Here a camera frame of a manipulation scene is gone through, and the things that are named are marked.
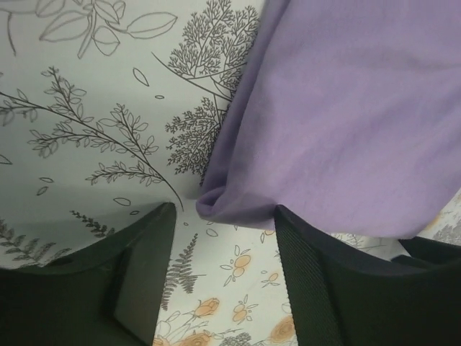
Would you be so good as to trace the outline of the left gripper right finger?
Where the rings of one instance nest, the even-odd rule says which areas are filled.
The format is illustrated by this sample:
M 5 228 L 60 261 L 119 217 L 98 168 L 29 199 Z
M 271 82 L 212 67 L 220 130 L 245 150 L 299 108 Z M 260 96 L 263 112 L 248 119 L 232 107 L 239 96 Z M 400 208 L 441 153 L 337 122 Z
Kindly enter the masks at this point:
M 274 223 L 299 345 L 460 343 L 459 246 L 415 237 L 384 260 L 284 206 Z

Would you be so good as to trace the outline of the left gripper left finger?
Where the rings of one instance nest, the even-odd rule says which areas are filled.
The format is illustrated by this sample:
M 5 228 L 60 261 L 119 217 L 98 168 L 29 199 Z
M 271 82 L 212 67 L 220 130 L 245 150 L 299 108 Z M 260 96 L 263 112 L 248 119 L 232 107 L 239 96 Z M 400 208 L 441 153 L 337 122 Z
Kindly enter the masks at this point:
M 176 226 L 164 203 L 44 267 L 1 271 L 3 345 L 151 345 Z

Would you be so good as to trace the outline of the purple t shirt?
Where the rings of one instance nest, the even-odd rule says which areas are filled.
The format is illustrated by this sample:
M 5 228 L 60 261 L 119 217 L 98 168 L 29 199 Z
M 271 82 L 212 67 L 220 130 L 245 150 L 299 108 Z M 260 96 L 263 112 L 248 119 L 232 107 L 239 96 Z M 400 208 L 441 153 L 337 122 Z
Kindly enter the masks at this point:
M 458 1 L 267 1 L 197 199 L 270 229 L 408 238 L 460 190 Z

